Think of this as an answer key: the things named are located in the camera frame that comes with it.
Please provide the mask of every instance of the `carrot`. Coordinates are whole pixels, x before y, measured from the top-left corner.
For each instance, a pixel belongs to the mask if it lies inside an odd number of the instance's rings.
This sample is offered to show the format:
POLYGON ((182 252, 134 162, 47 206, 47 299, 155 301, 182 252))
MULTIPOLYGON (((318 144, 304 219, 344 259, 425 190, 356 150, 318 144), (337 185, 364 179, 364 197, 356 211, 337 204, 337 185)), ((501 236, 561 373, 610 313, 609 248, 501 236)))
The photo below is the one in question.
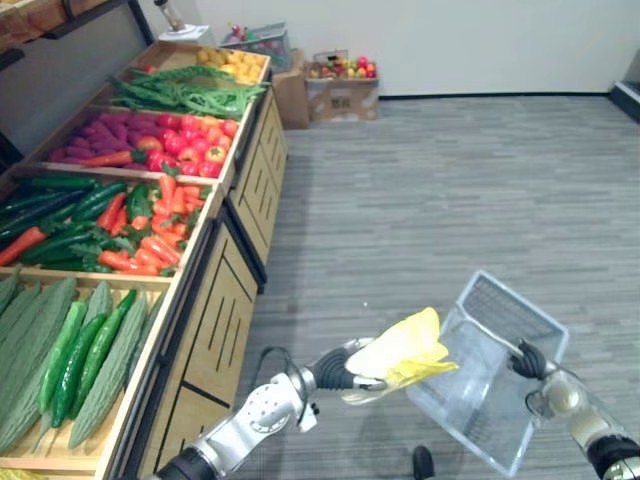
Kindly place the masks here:
POLYGON ((184 188, 177 187, 173 193, 173 199, 171 201, 171 211, 173 213, 187 213, 184 200, 184 188))
POLYGON ((170 232, 169 229, 162 230, 156 233, 160 235, 160 237, 162 237, 173 248, 178 248, 178 242, 184 240, 184 238, 182 238, 177 233, 170 232))
POLYGON ((160 269, 153 265, 136 265, 132 268, 118 270, 118 273, 122 273, 124 275, 149 275, 152 277, 157 277, 160 275, 160 269))
POLYGON ((122 207, 118 212, 118 215, 116 215, 116 221, 113 222, 113 226, 111 227, 111 230, 109 231, 109 233, 111 234, 112 237, 119 235, 120 232, 122 231, 122 228, 126 224, 127 224, 127 209, 125 207, 122 207))
POLYGON ((161 175, 158 183, 160 184, 160 192, 162 192, 162 201, 167 206, 171 205, 176 190, 176 179, 169 175, 161 175))
POLYGON ((134 258, 138 265, 151 265, 158 268, 166 268, 169 266, 168 263, 163 262, 158 257, 156 257, 153 252, 150 252, 145 248, 139 248, 136 251, 134 258))
POLYGON ((171 215, 171 210, 169 209, 168 204, 164 202, 164 200, 158 200, 153 204, 153 213, 169 218, 169 216, 171 215))
POLYGON ((185 202, 191 203, 192 205, 195 205, 196 207, 201 207, 201 206, 204 205, 204 200, 200 200, 199 198, 193 198, 193 197, 187 197, 185 199, 185 202))
POLYGON ((111 231, 126 197, 126 193, 120 192, 111 199, 106 210, 98 217, 97 224, 99 227, 104 228, 107 232, 111 231))
POLYGON ((140 245, 153 252, 161 260, 168 262, 170 265, 175 265, 180 261, 180 253, 171 245, 168 245, 167 242, 158 235, 144 237, 140 242, 140 245))
POLYGON ((144 215, 138 215, 131 222, 131 226, 136 230, 142 230, 147 225, 149 225, 149 218, 145 217, 144 215))
POLYGON ((177 233, 182 238, 187 236, 187 224, 186 223, 174 223, 173 224, 173 233, 177 233))
POLYGON ((122 167, 128 163, 139 162, 142 158, 141 152, 122 150, 120 152, 81 159, 78 160, 77 163, 85 167, 122 167))
POLYGON ((200 187, 194 185, 187 185, 184 188, 185 197, 200 198, 200 187))
POLYGON ((46 240, 47 235, 38 227, 31 227, 22 232, 7 248, 0 252, 0 266, 9 265, 25 250, 46 240))
POLYGON ((114 268, 116 270, 130 270, 133 262, 129 259, 122 258, 120 254, 110 250, 103 250, 98 255, 98 263, 114 268))
POLYGON ((153 233, 161 234, 164 232, 170 232, 171 227, 162 227, 160 223, 153 222, 151 224, 151 230, 153 230, 153 233))

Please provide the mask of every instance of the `wooden drawer cabinet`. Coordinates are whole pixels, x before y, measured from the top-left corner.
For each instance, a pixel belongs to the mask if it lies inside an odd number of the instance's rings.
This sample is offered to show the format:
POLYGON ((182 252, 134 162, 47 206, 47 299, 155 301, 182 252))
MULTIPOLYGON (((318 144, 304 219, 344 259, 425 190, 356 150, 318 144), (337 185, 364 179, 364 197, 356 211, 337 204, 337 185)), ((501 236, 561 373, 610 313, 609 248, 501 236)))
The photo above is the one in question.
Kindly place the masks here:
POLYGON ((258 285, 224 223, 191 305, 138 475, 161 467, 230 412, 258 285))
POLYGON ((238 223, 263 268, 269 257, 286 159, 287 145, 280 115, 269 91, 236 188, 229 193, 238 223))

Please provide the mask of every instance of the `wire basket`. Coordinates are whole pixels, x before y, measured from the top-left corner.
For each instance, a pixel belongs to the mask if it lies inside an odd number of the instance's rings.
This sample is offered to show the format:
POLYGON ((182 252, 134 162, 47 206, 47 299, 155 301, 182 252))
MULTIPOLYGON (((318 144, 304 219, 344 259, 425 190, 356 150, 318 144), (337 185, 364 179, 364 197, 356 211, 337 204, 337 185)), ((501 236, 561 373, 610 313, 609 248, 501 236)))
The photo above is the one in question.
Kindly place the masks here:
POLYGON ((234 41, 235 37, 229 33, 224 37, 220 46, 269 55, 271 68, 275 73, 288 72, 291 69, 291 48, 289 47, 289 36, 285 22, 250 29, 249 33, 253 40, 246 42, 234 41))
POLYGON ((534 431, 526 395, 538 383, 508 366, 521 339, 560 362, 567 329, 485 272, 476 272, 442 325, 460 369, 407 389, 411 401, 506 477, 522 464, 534 431))

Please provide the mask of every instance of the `cucumber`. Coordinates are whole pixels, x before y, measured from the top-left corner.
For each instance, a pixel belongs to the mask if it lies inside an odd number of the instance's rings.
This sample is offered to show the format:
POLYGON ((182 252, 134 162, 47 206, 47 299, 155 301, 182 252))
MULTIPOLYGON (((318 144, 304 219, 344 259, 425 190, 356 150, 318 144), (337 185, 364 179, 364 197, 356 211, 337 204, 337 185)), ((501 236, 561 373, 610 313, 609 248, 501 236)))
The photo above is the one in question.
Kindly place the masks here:
POLYGON ((135 349, 146 315, 147 299, 140 295, 127 312, 109 355, 73 422, 69 448, 73 449, 86 440, 113 407, 127 374, 127 360, 135 349))
POLYGON ((140 329, 140 338, 136 342, 136 348, 133 350, 131 354, 131 358, 129 359, 128 367, 127 367, 127 377, 125 379, 125 386, 129 384, 131 381, 131 377, 133 376, 133 371, 136 369, 136 365, 138 364, 138 359, 140 358, 140 354, 142 353, 142 349, 144 348, 144 344, 147 343, 147 337, 149 336, 149 332, 151 331, 151 327, 155 322, 156 317, 158 316, 158 312, 160 311, 160 307, 162 306, 162 301, 164 300, 165 292, 162 292, 162 295, 158 297, 158 299, 151 307, 151 311, 147 318, 144 320, 142 324, 142 328, 140 329))
POLYGON ((14 270, 11 276, 0 282, 0 313, 4 312, 4 309, 7 308, 9 302, 11 302, 17 286, 18 269, 14 270))
POLYGON ((16 322, 20 319, 20 314, 31 305, 34 299, 40 293, 40 282, 37 281, 28 290, 23 290, 11 301, 7 309, 0 316, 0 351, 9 332, 13 329, 16 322))
POLYGON ((28 335, 41 336, 34 328, 34 324, 37 323, 38 312, 44 303, 50 300, 54 291, 55 286, 51 286, 35 297, 24 309, 20 318, 15 322, 15 325, 7 333, 7 337, 4 340, 3 348, 0 350, 0 378, 5 379, 3 380, 2 387, 3 390, 7 392, 7 398, 5 401, 0 402, 0 424, 2 423, 4 413, 9 408, 8 405, 11 403, 8 400, 18 394, 20 382, 23 380, 19 380, 11 373, 11 364, 16 356, 19 355, 20 350, 26 343, 26 339, 29 338, 28 335))
POLYGON ((60 330, 49 354, 47 371, 44 374, 42 386, 40 387, 40 396, 38 397, 38 410, 40 410, 40 413, 44 413, 49 406, 49 402, 51 402, 51 397, 55 392, 62 369, 66 365, 71 352, 71 346, 80 332, 80 326, 86 313, 87 303, 84 301, 73 302, 71 308, 69 308, 62 330, 60 330))
POLYGON ((73 400, 73 406, 71 407, 69 414, 71 418, 76 418, 76 415, 78 415, 78 412, 80 411, 80 407, 82 407, 85 398, 87 398, 89 390, 91 390, 91 386, 100 371, 100 367, 109 353, 113 340, 120 330, 120 325, 136 299, 137 293, 138 292, 135 289, 129 290, 129 293, 125 295, 118 306, 113 310, 113 312, 111 312, 111 315, 109 315, 107 321, 104 322, 104 325, 91 344, 91 349, 89 350, 87 359, 82 367, 82 376, 80 377, 80 384, 78 385, 76 398, 73 400))
POLYGON ((5 369, 3 375, 0 375, 0 378, 6 379, 2 386, 9 394, 6 399, 8 401, 0 403, 0 424, 4 422, 7 410, 13 409, 11 400, 22 393, 22 387, 29 382, 34 371, 39 368, 40 364, 48 356, 49 350, 64 323, 71 300, 75 295, 75 290, 75 278, 66 278, 46 289, 38 297, 42 303, 35 315, 31 319, 21 318, 19 320, 20 322, 30 320, 27 332, 21 341, 10 344, 8 339, 5 343, 6 347, 15 345, 17 348, 14 349, 14 353, 9 357, 9 368, 5 369))
POLYGON ((51 409, 53 415, 51 419, 52 427, 57 428, 62 425, 64 417, 69 412, 69 407, 76 394, 87 352, 89 352, 93 339, 106 319, 106 315, 96 316, 80 331, 80 335, 78 335, 78 338, 74 342, 67 363, 64 366, 64 372, 60 376, 58 385, 56 385, 56 391, 53 395, 53 407, 51 409))
POLYGON ((46 362, 41 362, 0 422, 0 454, 9 450, 38 420, 38 393, 46 368, 46 362))
POLYGON ((91 298, 89 299, 89 308, 87 310, 87 314, 84 317, 84 322, 82 322, 82 326, 84 327, 87 323, 89 323, 96 315, 100 313, 104 313, 108 315, 113 308, 113 295, 111 294, 111 288, 109 284, 102 280, 98 283, 98 286, 91 294, 91 298))

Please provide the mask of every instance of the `gray carpet floor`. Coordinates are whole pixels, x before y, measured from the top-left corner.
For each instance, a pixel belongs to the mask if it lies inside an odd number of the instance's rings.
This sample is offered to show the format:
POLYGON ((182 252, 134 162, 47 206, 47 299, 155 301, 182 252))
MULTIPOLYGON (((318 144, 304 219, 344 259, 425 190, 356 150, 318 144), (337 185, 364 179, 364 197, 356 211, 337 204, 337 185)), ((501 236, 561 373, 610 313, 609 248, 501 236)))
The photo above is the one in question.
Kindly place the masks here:
MULTIPOLYGON (((300 363, 434 306, 484 269, 566 325, 566 366, 640 432, 639 130, 597 97, 381 104, 370 123, 288 132, 289 163, 237 402, 260 350, 300 363)), ((261 379, 279 367, 265 365, 261 379)), ((350 407, 316 395, 319 425, 269 439, 237 478, 408 479, 429 446, 439 478, 497 479, 396 392, 350 407)), ((521 479, 593 479, 561 425, 521 479)))

